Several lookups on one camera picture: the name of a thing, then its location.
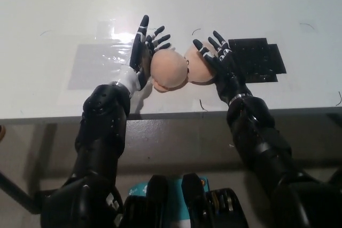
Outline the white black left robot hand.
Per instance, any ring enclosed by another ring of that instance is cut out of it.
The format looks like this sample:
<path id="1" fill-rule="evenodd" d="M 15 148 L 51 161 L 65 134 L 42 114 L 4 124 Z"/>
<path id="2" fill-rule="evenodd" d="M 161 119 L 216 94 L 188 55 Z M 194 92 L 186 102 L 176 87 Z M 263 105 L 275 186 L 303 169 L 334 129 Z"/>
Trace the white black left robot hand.
<path id="1" fill-rule="evenodd" d="M 123 65 L 114 84 L 124 87 L 130 95 L 142 90 L 151 76 L 151 62 L 153 56 L 160 50 L 169 49 L 170 35 L 157 38 L 165 30 L 165 26 L 157 28 L 152 34 L 148 34 L 149 16 L 144 15 L 135 35 L 129 64 Z"/>

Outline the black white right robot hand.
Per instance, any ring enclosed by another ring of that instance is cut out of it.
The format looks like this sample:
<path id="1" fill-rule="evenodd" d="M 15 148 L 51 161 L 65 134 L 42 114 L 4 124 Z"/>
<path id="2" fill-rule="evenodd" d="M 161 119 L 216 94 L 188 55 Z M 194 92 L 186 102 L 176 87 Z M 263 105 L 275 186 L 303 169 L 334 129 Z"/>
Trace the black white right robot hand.
<path id="1" fill-rule="evenodd" d="M 213 31 L 213 36 L 209 37 L 208 41 L 216 50 L 216 54 L 205 47 L 200 40 L 193 40 L 193 44 L 210 68 L 216 72 L 214 82 L 219 98 L 230 105 L 238 98 L 253 96 L 246 86 L 245 77 L 235 60 L 236 53 L 231 49 L 229 42 L 216 30 Z"/>

